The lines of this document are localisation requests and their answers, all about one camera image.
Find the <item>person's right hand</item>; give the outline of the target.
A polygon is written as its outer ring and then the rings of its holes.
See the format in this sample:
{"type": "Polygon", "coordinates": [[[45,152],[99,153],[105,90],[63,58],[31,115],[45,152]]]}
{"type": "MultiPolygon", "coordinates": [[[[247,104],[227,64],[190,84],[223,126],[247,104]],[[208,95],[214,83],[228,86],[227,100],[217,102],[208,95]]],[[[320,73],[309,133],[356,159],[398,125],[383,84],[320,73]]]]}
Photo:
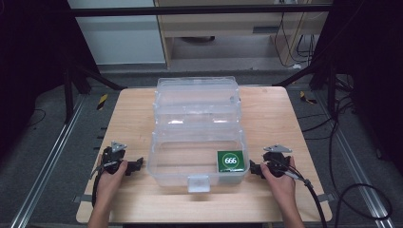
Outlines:
{"type": "Polygon", "coordinates": [[[276,178],[269,170],[265,163],[260,164],[261,172],[266,178],[272,194],[281,209],[291,209],[296,207],[296,184],[295,181],[288,177],[282,176],[276,178]]]}

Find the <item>black horizontal bar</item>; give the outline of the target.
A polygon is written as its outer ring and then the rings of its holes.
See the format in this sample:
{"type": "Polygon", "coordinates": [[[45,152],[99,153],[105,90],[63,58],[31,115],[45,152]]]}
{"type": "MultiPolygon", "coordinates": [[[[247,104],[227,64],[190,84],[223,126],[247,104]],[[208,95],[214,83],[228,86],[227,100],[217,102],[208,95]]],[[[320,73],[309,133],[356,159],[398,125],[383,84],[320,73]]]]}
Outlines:
{"type": "Polygon", "coordinates": [[[67,14],[75,17],[96,16],[146,16],[146,15],[190,15],[225,13],[272,13],[272,12],[316,12],[330,11],[332,4],[296,5],[234,5],[234,6],[181,6],[116,9],[70,9],[67,14]]]}

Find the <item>clear plastic storage box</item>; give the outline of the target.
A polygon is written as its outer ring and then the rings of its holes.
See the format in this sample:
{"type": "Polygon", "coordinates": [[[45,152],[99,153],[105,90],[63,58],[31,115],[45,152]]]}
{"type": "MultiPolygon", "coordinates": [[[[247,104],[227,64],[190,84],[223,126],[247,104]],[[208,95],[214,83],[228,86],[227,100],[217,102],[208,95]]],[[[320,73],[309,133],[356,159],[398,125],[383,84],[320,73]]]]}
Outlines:
{"type": "Polygon", "coordinates": [[[240,124],[240,89],[233,76],[161,78],[153,104],[155,128],[147,171],[160,186],[207,193],[239,184],[249,170],[240,124]],[[242,150],[243,172],[219,172],[218,151],[242,150]]]}

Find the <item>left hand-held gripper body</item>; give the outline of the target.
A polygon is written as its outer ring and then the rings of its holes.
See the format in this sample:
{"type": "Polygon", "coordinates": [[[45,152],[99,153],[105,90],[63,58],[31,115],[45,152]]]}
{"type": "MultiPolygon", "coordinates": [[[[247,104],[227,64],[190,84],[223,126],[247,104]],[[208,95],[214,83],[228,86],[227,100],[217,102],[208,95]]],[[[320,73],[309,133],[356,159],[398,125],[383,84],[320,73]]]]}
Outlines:
{"type": "Polygon", "coordinates": [[[92,171],[90,176],[93,177],[96,172],[100,172],[102,170],[109,174],[115,174],[125,156],[126,148],[126,144],[112,141],[111,146],[107,146],[104,149],[101,157],[101,163],[92,171]]]}

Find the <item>black metal stand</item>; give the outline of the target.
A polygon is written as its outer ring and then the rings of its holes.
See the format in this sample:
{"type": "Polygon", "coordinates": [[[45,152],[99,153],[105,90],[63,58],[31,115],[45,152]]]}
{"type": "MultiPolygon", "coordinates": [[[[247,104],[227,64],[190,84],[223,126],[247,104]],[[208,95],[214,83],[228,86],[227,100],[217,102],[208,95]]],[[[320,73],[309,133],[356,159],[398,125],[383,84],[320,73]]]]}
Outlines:
{"type": "Polygon", "coordinates": [[[72,87],[75,86],[80,94],[88,94],[91,91],[91,86],[86,79],[87,77],[94,79],[102,85],[114,90],[125,89],[124,86],[117,85],[103,77],[100,73],[96,73],[95,71],[92,71],[84,66],[68,66],[63,73],[66,104],[66,124],[70,122],[74,113],[72,87]]]}
{"type": "Polygon", "coordinates": [[[312,74],[309,86],[313,90],[321,89],[327,85],[327,109],[331,116],[336,114],[336,67],[333,61],[316,60],[309,66],[295,73],[291,77],[274,84],[286,87],[300,78],[312,74]]]}

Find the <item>white cabinet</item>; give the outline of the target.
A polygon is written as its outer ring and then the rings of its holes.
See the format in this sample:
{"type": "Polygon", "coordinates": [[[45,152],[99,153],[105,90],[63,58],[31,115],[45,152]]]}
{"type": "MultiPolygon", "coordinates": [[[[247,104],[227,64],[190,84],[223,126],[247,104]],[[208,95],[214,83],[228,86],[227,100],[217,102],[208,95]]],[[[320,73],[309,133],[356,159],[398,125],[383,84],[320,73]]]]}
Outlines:
{"type": "MultiPolygon", "coordinates": [[[[67,0],[72,9],[153,7],[153,0],[67,0]]],[[[164,64],[157,17],[77,17],[98,66],[164,64]]]]}

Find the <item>aluminium floor rail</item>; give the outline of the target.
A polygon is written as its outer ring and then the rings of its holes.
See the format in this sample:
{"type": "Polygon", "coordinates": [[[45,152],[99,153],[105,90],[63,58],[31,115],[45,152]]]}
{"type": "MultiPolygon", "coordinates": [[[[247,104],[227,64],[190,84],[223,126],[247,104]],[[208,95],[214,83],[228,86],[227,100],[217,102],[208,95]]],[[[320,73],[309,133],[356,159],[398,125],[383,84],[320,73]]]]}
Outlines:
{"type": "Polygon", "coordinates": [[[338,114],[339,111],[348,107],[350,104],[345,104],[343,107],[332,107],[328,110],[329,102],[326,102],[326,97],[322,92],[317,92],[317,101],[322,107],[324,114],[331,121],[332,131],[329,140],[329,169],[332,185],[338,196],[335,226],[338,225],[339,212],[341,205],[345,204],[350,210],[358,214],[363,218],[370,219],[375,222],[378,228],[395,228],[391,219],[393,213],[393,206],[385,194],[374,187],[364,172],[362,166],[355,157],[351,146],[348,144],[345,135],[341,128],[338,126],[338,114]],[[343,190],[339,190],[336,185],[333,169],[333,143],[337,143],[339,152],[347,163],[347,166],[351,172],[352,178],[355,180],[353,184],[350,184],[343,190]],[[366,203],[369,210],[369,215],[353,207],[353,205],[345,200],[346,195],[356,189],[360,192],[361,197],[366,203]]]}
{"type": "Polygon", "coordinates": [[[73,107],[73,113],[70,119],[63,125],[61,132],[58,135],[54,145],[52,146],[47,159],[45,160],[42,168],[31,186],[28,195],[26,196],[22,206],[13,218],[10,228],[26,228],[29,219],[41,198],[48,180],[62,155],[66,146],[67,140],[77,123],[78,118],[83,110],[83,105],[86,101],[86,95],[79,95],[76,104],[73,107]]]}

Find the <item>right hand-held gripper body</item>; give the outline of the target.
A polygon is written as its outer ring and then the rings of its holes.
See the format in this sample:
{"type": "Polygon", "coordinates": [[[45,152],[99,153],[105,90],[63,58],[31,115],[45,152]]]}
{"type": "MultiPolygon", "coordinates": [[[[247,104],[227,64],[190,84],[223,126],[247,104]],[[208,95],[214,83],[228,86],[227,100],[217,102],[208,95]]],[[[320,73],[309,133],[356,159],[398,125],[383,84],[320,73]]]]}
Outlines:
{"type": "Polygon", "coordinates": [[[275,144],[272,146],[266,146],[263,148],[265,153],[263,154],[263,160],[266,162],[266,166],[269,168],[271,174],[276,178],[280,178],[286,175],[295,180],[302,180],[302,176],[290,164],[291,157],[285,157],[285,153],[292,153],[293,150],[283,145],[275,144]]]}

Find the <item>yellow black striped tape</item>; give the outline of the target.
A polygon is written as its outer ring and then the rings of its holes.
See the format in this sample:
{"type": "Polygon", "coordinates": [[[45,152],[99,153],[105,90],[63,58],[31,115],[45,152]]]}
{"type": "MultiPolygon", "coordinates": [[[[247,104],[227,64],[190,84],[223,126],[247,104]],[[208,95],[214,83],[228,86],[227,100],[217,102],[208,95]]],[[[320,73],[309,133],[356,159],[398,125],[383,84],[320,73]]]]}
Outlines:
{"type": "Polygon", "coordinates": [[[99,100],[99,103],[97,104],[96,109],[97,110],[102,110],[105,103],[106,103],[106,99],[107,99],[108,95],[107,94],[103,94],[99,100]]]}
{"type": "Polygon", "coordinates": [[[308,104],[311,104],[311,105],[317,104],[317,100],[309,99],[303,91],[299,92],[299,97],[303,102],[306,102],[308,104]]]}

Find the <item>green square packet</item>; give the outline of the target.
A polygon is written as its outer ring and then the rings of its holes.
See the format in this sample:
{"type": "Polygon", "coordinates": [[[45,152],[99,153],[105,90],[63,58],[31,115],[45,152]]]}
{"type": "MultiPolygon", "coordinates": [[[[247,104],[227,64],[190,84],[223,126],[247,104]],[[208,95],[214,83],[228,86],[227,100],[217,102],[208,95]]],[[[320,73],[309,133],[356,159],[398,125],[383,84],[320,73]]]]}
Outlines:
{"type": "Polygon", "coordinates": [[[243,151],[218,151],[217,167],[218,171],[221,173],[243,172],[245,170],[243,151]]]}

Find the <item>person's left hand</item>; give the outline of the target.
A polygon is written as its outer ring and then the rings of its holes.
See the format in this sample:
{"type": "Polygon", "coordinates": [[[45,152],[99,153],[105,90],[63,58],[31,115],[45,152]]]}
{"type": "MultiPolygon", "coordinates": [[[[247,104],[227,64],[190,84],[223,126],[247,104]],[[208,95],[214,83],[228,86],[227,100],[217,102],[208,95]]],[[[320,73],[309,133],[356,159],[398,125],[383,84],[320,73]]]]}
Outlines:
{"type": "Polygon", "coordinates": [[[113,201],[121,186],[121,182],[125,175],[126,169],[127,161],[123,160],[118,170],[114,174],[109,174],[107,172],[102,174],[98,182],[98,188],[96,192],[96,209],[106,209],[110,207],[111,202],[113,201]]]}

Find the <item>light wooden cabinet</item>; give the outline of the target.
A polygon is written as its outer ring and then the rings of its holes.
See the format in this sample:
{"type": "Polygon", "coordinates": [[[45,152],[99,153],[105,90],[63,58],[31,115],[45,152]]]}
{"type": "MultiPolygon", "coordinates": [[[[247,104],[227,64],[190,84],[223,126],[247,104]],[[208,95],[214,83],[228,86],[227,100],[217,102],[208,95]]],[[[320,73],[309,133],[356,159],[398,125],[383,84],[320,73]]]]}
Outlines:
{"type": "MultiPolygon", "coordinates": [[[[153,0],[157,7],[331,4],[333,0],[153,0]]],[[[163,42],[179,37],[269,35],[280,61],[293,63],[303,35],[319,35],[326,11],[160,15],[163,42]]]]}

